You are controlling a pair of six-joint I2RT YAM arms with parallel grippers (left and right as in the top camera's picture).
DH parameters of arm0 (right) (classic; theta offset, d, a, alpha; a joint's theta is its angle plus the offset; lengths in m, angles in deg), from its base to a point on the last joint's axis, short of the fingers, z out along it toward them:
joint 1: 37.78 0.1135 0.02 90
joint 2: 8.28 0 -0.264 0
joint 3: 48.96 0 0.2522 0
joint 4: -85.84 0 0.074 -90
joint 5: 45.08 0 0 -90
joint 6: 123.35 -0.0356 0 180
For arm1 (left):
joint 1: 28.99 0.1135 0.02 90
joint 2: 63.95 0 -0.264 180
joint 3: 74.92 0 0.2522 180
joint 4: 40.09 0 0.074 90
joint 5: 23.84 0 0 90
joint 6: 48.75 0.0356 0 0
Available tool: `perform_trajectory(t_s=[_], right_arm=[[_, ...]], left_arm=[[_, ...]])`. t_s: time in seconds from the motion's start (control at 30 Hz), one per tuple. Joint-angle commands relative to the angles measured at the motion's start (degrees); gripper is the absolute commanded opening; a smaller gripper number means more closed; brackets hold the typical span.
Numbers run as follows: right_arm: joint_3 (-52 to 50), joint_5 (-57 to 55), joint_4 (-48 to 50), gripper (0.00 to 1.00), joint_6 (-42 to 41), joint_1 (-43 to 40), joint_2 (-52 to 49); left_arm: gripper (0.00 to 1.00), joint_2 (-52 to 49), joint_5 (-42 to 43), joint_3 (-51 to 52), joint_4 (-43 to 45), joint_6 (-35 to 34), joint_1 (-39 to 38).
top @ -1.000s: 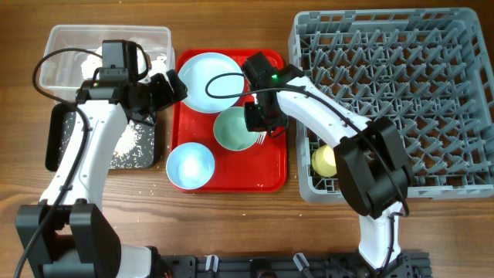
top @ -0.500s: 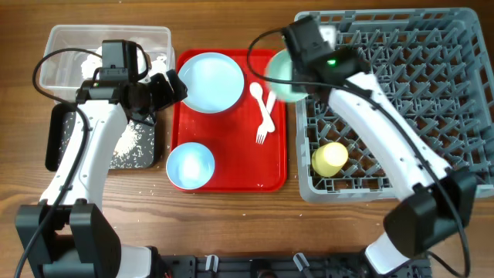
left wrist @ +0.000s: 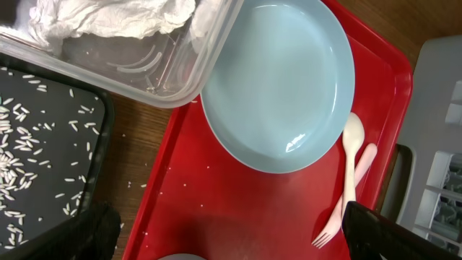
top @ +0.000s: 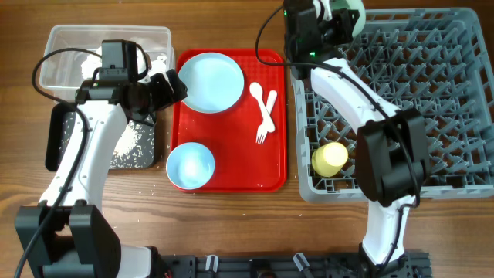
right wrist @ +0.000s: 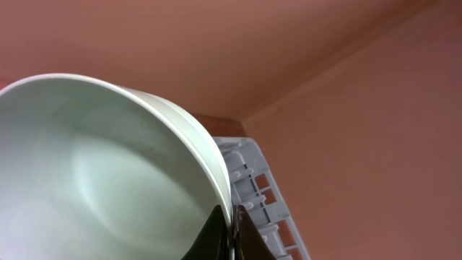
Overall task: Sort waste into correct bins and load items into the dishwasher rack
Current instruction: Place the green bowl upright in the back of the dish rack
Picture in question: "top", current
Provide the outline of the rice and food scraps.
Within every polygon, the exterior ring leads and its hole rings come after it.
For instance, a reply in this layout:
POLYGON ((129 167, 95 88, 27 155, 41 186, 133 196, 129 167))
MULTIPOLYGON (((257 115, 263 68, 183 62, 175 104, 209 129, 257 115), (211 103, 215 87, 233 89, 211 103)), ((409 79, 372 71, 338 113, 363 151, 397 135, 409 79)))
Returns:
MULTIPOLYGON (((61 139, 57 151, 60 165, 73 131, 75 114, 66 113, 62 118, 61 139)), ((154 163, 155 128, 130 121, 113 151, 110 169, 149 168, 154 163)))

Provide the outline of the yellow cup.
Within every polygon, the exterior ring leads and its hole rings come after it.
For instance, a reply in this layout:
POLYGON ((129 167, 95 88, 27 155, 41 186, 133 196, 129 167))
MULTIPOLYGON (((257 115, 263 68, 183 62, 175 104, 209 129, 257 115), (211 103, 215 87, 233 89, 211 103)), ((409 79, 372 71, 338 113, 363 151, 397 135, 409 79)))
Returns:
POLYGON ((348 150, 338 142, 319 147, 311 158, 313 170, 323 177, 333 177, 347 163, 348 150))

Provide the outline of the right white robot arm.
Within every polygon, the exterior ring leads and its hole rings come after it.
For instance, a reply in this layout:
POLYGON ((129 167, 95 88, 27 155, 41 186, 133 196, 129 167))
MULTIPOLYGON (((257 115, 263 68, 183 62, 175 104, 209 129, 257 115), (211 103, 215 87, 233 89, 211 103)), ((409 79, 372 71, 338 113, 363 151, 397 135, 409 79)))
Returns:
POLYGON ((398 271, 405 265, 408 213, 419 206, 430 174, 425 119, 415 108, 400 110, 380 98, 344 58, 318 62, 310 71, 310 85, 357 135, 355 173, 369 201, 360 273, 381 277, 398 271))

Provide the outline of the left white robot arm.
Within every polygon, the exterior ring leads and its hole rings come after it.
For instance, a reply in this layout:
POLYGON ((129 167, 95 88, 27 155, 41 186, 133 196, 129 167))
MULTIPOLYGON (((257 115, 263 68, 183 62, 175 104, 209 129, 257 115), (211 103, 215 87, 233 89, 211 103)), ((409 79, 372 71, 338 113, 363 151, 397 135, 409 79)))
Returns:
POLYGON ((175 70, 141 83, 124 76, 86 80, 67 107, 76 124, 55 178, 38 205, 22 206, 15 229, 24 249, 15 271, 35 277, 165 277, 170 270, 153 246, 121 244, 101 212, 113 150, 129 120, 183 100, 175 70))

